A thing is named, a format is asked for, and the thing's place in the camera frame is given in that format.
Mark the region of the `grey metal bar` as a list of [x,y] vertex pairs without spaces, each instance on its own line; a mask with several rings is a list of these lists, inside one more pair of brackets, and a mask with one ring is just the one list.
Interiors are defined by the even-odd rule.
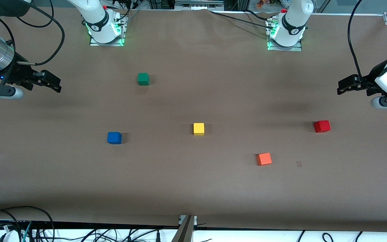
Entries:
[[196,227],[194,222],[194,215],[188,215],[178,227],[171,242],[192,242],[192,235]]

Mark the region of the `blue wooden block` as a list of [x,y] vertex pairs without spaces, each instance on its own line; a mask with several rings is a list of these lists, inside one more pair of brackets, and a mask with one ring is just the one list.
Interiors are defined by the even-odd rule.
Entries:
[[108,144],[120,145],[122,144],[122,133],[120,132],[108,132],[106,141]]

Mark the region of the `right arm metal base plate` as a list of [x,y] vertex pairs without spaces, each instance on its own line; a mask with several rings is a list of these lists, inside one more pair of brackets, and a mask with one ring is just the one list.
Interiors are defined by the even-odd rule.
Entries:
[[124,46],[127,31],[127,15],[112,9],[104,10],[103,19],[96,23],[86,22],[91,46]]

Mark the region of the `small aluminium bracket plate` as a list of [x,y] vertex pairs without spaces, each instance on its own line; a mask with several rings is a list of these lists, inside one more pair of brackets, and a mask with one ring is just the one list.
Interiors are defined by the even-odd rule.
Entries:
[[[179,216],[179,219],[178,219],[178,225],[179,225],[179,226],[183,223],[183,221],[184,221],[184,219],[185,219],[186,217],[187,217],[187,215],[180,215],[180,216]],[[197,225],[198,225],[198,217],[195,215],[195,216],[194,216],[194,219],[195,219],[194,225],[197,226]]]

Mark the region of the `red wooden block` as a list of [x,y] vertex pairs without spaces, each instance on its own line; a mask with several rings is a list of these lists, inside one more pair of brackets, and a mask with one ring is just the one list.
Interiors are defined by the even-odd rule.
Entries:
[[314,123],[315,133],[326,133],[331,130],[329,120],[319,120]]

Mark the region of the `brown paper table cover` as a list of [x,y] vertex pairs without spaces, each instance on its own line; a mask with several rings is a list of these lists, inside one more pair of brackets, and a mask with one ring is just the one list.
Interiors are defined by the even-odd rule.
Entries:
[[[387,231],[387,109],[364,91],[336,92],[356,71],[349,16],[312,15],[294,52],[267,50],[263,29],[207,10],[141,10],[122,47],[90,46],[76,9],[55,13],[66,40],[37,69],[61,92],[0,98],[0,208],[71,222],[193,214],[209,227]],[[315,133],[319,120],[331,130]],[[260,153],[273,163],[258,166]]]

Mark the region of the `orange wooden block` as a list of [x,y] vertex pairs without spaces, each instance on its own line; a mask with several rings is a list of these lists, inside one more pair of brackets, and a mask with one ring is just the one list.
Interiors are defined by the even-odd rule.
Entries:
[[258,166],[265,166],[273,163],[270,153],[257,154],[256,159]]

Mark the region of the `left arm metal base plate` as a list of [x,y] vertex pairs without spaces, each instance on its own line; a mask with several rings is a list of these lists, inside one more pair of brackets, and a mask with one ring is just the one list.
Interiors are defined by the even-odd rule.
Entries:
[[267,29],[267,50],[275,50],[275,51],[302,51],[302,43],[299,40],[294,46],[282,46],[278,44],[272,36],[278,31],[278,20],[277,17],[267,18],[265,25],[267,27],[271,27],[271,29]]

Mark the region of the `grey metal rail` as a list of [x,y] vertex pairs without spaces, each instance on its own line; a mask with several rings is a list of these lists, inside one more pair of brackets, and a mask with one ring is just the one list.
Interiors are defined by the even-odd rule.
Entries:
[[224,10],[224,0],[174,0],[175,10]]

